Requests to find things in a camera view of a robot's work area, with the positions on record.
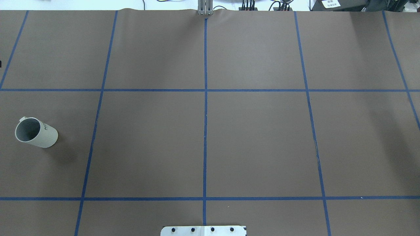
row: grid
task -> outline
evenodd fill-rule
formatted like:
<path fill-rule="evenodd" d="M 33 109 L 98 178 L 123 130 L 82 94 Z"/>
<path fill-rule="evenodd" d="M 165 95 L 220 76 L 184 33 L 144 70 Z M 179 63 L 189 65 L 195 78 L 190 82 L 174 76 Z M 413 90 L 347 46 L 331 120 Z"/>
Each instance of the grid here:
<path fill-rule="evenodd" d="M 326 195 L 326 191 L 324 188 L 324 180 L 323 180 L 323 173 L 321 168 L 321 160 L 322 155 L 320 155 L 320 152 L 318 150 L 318 141 L 317 141 L 317 133 L 316 133 L 316 124 L 314 122 L 314 116 L 312 114 L 312 106 L 311 106 L 311 93 L 319 93 L 319 92 L 333 92 L 333 93 L 342 93 L 342 92 L 377 92 L 377 93 L 406 93 L 407 98 L 409 100 L 412 112 L 414 114 L 415 120 L 417 122 L 417 126 L 420 129 L 420 122 L 418 119 L 418 115 L 412 100 L 412 96 L 410 93 L 416 93 L 420 92 L 420 89 L 409 89 L 406 79 L 404 77 L 403 70 L 401 68 L 400 62 L 398 60 L 398 56 L 396 53 L 396 50 L 394 48 L 394 44 L 392 42 L 391 34 L 389 31 L 387 19 L 386 19 L 386 13 L 382 12 L 384 25 L 386 28 L 386 32 L 388 35 L 390 47 L 392 49 L 392 53 L 395 57 L 395 61 L 398 66 L 399 74 L 401 76 L 404 89 L 310 89 L 308 86 L 307 81 L 307 73 L 305 71 L 305 61 L 304 61 L 304 52 L 302 49 L 302 43 L 301 43 L 301 36 L 299 33 L 299 25 L 298 25 L 298 17 L 297 13 L 294 12 L 294 20 L 295 20 L 295 27 L 296 27 L 296 34 L 297 34 L 297 43 L 299 46 L 299 55 L 301 60 L 301 66 L 302 66 L 302 75 L 304 80 L 304 89 L 209 89 L 207 84 L 207 21 L 208 19 L 203 19 L 204 21 L 204 89 L 107 89 L 105 88 L 106 79 L 107 79 L 107 73 L 108 73 L 108 64 L 110 61 L 111 56 L 111 50 L 113 46 L 113 40 L 114 40 L 114 33 L 116 29 L 117 19 L 118 19 L 118 11 L 115 12 L 114 20 L 113 20 L 113 27 L 112 27 L 112 33 L 110 37 L 109 42 L 109 48 L 108 48 L 108 54 L 107 54 L 107 60 L 105 64 L 105 71 L 103 73 L 103 80 L 102 80 L 102 87 L 100 89 L 8 89 L 8 88 L 2 88 L 4 82 L 7 79 L 7 73 L 8 69 L 10 67 L 10 64 L 13 63 L 13 55 L 16 50 L 16 47 L 18 46 L 19 38 L 21 37 L 21 33 L 24 30 L 25 22 L 28 18 L 29 11 L 26 12 L 22 25 L 20 27 L 18 36 L 16 38 L 16 42 L 13 46 L 12 52 L 10 54 L 10 57 L 8 59 L 2 80 L 0 82 L 0 91 L 3 92 L 100 92 L 99 95 L 99 102 L 97 105 L 97 111 L 96 111 L 96 117 L 94 120 L 94 128 L 93 128 L 93 134 L 92 139 L 90 143 L 90 149 L 89 149 L 89 156 L 87 159 L 87 166 L 86 166 L 86 172 L 84 175 L 84 181 L 83 181 L 83 188 L 82 193 L 80 197 L 0 197 L 0 201 L 76 201 L 80 202 L 79 211 L 77 215 L 76 220 L 76 228 L 74 231 L 74 235 L 78 235 L 79 233 L 79 226 L 80 222 L 82 220 L 83 215 L 83 207 L 85 201 L 201 201 L 202 202 L 202 223 L 203 225 L 207 225 L 207 202 L 208 201 L 322 201 L 323 203 L 323 209 L 325 214 L 325 224 L 326 224 L 326 230 L 328 236 L 334 235 L 331 232 L 330 229 L 330 218 L 328 214 L 328 208 L 327 208 L 327 200 L 363 200 L 363 199 L 420 199 L 419 195 L 406 195 L 406 196 L 328 196 Z M 197 93 L 204 93 L 204 126 L 203 126 L 203 175 L 202 175 L 202 197 L 86 197 L 86 190 L 87 190 L 87 184 L 88 184 L 88 177 L 89 177 L 89 170 L 92 160 L 92 154 L 94 152 L 94 144 L 95 144 L 95 138 L 97 133 L 97 126 L 98 126 L 98 119 L 100 117 L 100 111 L 102 106 L 102 99 L 105 94 L 105 92 L 197 92 Z M 316 149 L 316 158 L 318 163 L 318 177 L 319 177 L 319 183 L 320 183 L 320 191 L 321 196 L 318 197 L 208 197 L 207 196 L 207 114 L 208 114 L 208 95 L 210 93 L 219 93 L 219 92 L 300 92 L 305 93 L 306 100 L 307 100 L 307 109 L 309 113 L 310 118 L 310 125 L 311 125 L 311 131 L 312 131 L 312 137 L 315 144 Z"/>

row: blue tape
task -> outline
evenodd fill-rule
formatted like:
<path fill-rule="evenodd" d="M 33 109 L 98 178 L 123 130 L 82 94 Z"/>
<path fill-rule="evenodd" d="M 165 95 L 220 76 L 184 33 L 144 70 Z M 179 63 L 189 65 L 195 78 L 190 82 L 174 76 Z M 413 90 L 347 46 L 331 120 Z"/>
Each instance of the blue tape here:
<path fill-rule="evenodd" d="M 382 199 L 420 199 L 420 196 L 342 196 L 326 197 L 327 200 L 382 200 Z"/>
<path fill-rule="evenodd" d="M 396 55 L 396 51 L 395 51 L 395 48 L 394 48 L 394 44 L 392 42 L 391 34 L 389 33 L 388 22 L 386 21 L 385 11 L 382 11 L 382 16 L 383 16 L 383 21 L 385 23 L 386 33 L 388 34 L 389 43 L 391 44 L 392 53 L 394 54 L 395 61 L 396 61 L 396 64 L 398 66 L 398 70 L 399 70 L 399 73 L 401 75 L 402 83 L 404 84 L 405 91 L 407 92 L 407 96 L 408 96 L 408 100 L 410 102 L 411 110 L 414 113 L 414 118 L 416 119 L 417 127 L 420 129 L 420 121 L 419 121 L 419 118 L 417 116 L 417 112 L 416 112 L 416 109 L 414 107 L 413 100 L 411 99 L 411 95 L 410 95 L 410 92 L 408 90 L 407 82 L 405 81 L 404 73 L 402 72 L 401 65 L 400 65 L 399 60 L 398 60 L 398 56 Z"/>
<path fill-rule="evenodd" d="M 112 26 L 111 39 L 110 39 L 110 42 L 109 42 L 108 55 L 107 55 L 106 64 L 105 64 L 104 77 L 103 77 L 103 80 L 102 80 L 101 94 L 99 96 L 98 109 L 96 111 L 95 125 L 93 127 L 92 141 L 90 143 L 89 157 L 87 159 L 86 173 L 85 173 L 85 176 L 84 176 L 83 189 L 82 189 L 82 193 L 81 193 L 79 213 L 77 215 L 76 229 L 74 230 L 74 236 L 77 236 L 78 233 L 79 233 L 79 226 L 80 226 L 80 219 L 81 219 L 81 214 L 82 214 L 82 210 L 83 210 L 84 196 L 85 196 L 85 193 L 86 193 L 87 179 L 89 177 L 90 162 L 91 162 L 92 153 L 93 153 L 93 144 L 95 142 L 95 137 L 96 137 L 96 128 L 97 128 L 97 125 L 98 125 L 99 112 L 101 110 L 101 105 L 102 105 L 102 98 L 103 98 L 103 93 L 104 93 L 104 89 L 105 89 L 105 82 L 106 82 L 106 76 L 107 76 L 107 72 L 108 72 L 109 59 L 111 57 L 112 42 L 113 42 L 114 33 L 115 33 L 115 25 L 117 23 L 117 16 L 118 16 L 118 11 L 116 10 L 115 11 L 115 16 L 114 16 L 114 24 Z"/>
<path fill-rule="evenodd" d="M 13 45 L 12 52 L 10 53 L 9 60 L 7 61 L 6 68 L 4 69 L 3 77 L 0 81 L 0 89 L 3 87 L 4 80 L 6 79 L 7 71 L 9 70 L 10 63 L 12 62 L 13 55 L 15 54 L 16 46 L 18 45 L 19 39 L 20 39 L 22 31 L 24 29 L 26 19 L 28 18 L 28 14 L 29 14 L 29 11 L 27 10 L 26 14 L 25 14 L 25 17 L 24 17 L 24 21 L 22 22 L 21 28 L 19 30 L 18 36 L 16 37 L 15 44 Z"/>
<path fill-rule="evenodd" d="M 203 225 L 207 225 L 207 18 L 204 19 L 204 150 L 203 150 Z"/>
<path fill-rule="evenodd" d="M 207 197 L 207 201 L 302 201 L 323 200 L 322 197 Z"/>
<path fill-rule="evenodd" d="M 85 201 L 202 201 L 202 197 L 85 197 Z"/>
<path fill-rule="evenodd" d="M 0 201 L 80 201 L 80 197 L 0 197 Z"/>
<path fill-rule="evenodd" d="M 202 201 L 203 197 L 84 197 L 84 201 Z M 326 196 L 326 200 L 420 199 L 404 196 Z M 80 201 L 81 197 L 0 197 L 0 201 Z M 324 197 L 206 197 L 206 201 L 320 201 Z"/>
<path fill-rule="evenodd" d="M 9 92 L 100 92 L 101 89 L 0 89 Z"/>
<path fill-rule="evenodd" d="M 204 89 L 104 89 L 105 92 L 204 92 Z"/>
<path fill-rule="evenodd" d="M 305 89 L 208 89 L 209 92 L 305 92 Z"/>
<path fill-rule="evenodd" d="M 298 25 L 298 21 L 297 21 L 296 11 L 294 11 L 294 20 L 295 20 L 295 24 L 296 24 L 297 41 L 298 41 L 298 44 L 299 44 L 299 53 L 300 53 L 300 62 L 302 64 L 303 80 L 304 80 L 305 89 L 306 89 L 306 100 L 307 100 L 307 103 L 308 103 L 309 117 L 310 117 L 310 120 L 311 120 L 312 136 L 313 136 L 314 143 L 315 143 L 316 158 L 317 158 L 317 161 L 318 161 L 318 175 L 319 175 L 319 182 L 320 182 L 320 185 L 321 185 L 321 193 L 322 193 L 323 204 L 324 204 L 325 221 L 326 221 L 326 225 L 327 225 L 328 236 L 331 236 L 331 228 L 330 228 L 330 220 L 329 220 L 329 216 L 328 216 L 327 200 L 325 199 L 324 180 L 323 180 L 323 177 L 322 177 L 321 161 L 320 161 L 320 158 L 319 158 L 318 142 L 317 142 L 317 139 L 316 139 L 315 125 L 314 125 L 314 120 L 313 120 L 313 115 L 312 115 L 312 107 L 311 107 L 311 102 L 310 102 L 310 97 L 309 97 L 308 82 L 307 82 L 307 78 L 306 78 L 305 63 L 304 63 L 304 60 L 303 60 L 302 43 L 300 41 L 299 25 Z"/>
<path fill-rule="evenodd" d="M 100 92 L 101 89 L 0 89 L 5 92 Z M 409 89 L 420 92 L 420 89 Z M 104 89 L 104 92 L 205 92 L 205 89 Z M 306 89 L 207 89 L 207 92 L 306 92 Z M 407 92 L 406 89 L 309 89 L 309 92 Z"/>

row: cable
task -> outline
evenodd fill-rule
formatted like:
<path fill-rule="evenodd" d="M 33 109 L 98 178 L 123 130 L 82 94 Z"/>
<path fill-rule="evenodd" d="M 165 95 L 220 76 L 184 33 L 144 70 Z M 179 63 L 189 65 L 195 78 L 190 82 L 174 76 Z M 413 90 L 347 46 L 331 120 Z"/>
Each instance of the cable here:
<path fill-rule="evenodd" d="M 224 6 L 215 6 L 215 7 L 213 7 L 213 10 L 214 10 L 216 7 L 221 7 L 221 8 L 223 8 L 223 9 L 226 9 L 226 10 L 227 10 L 227 8 L 225 8 Z"/>
<path fill-rule="evenodd" d="M 291 0 L 291 1 L 288 1 L 288 2 L 278 1 L 278 0 L 271 0 L 271 1 L 273 1 L 273 3 L 271 4 L 271 6 L 268 10 L 271 10 L 273 5 L 275 3 L 278 3 L 278 10 L 277 11 L 290 11 L 290 3 L 293 2 L 294 0 Z"/>
<path fill-rule="evenodd" d="M 270 6 L 270 8 L 268 9 L 268 11 L 270 11 L 271 10 L 271 8 L 272 8 L 272 6 L 275 4 L 275 3 L 278 3 L 278 8 L 280 8 L 280 2 L 279 1 L 274 1 L 272 4 L 271 4 L 271 6 Z"/>
<path fill-rule="evenodd" d="M 255 0 L 247 0 L 245 4 L 245 0 L 242 0 L 242 7 L 240 10 L 255 10 Z"/>

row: sticker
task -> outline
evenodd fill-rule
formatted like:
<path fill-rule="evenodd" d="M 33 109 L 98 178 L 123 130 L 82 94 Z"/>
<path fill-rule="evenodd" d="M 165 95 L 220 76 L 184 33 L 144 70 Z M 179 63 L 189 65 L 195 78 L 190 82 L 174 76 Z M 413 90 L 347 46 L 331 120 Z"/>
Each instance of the sticker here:
<path fill-rule="evenodd" d="M 339 0 L 324 0 L 322 1 L 322 4 L 325 8 L 336 8 L 341 7 Z"/>

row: metal plate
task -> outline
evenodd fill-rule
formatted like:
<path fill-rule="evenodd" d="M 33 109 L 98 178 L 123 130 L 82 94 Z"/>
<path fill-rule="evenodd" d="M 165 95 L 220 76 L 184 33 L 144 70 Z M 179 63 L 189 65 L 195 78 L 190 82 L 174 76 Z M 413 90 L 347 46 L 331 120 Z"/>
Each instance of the metal plate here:
<path fill-rule="evenodd" d="M 246 236 L 246 226 L 166 226 L 160 236 Z"/>

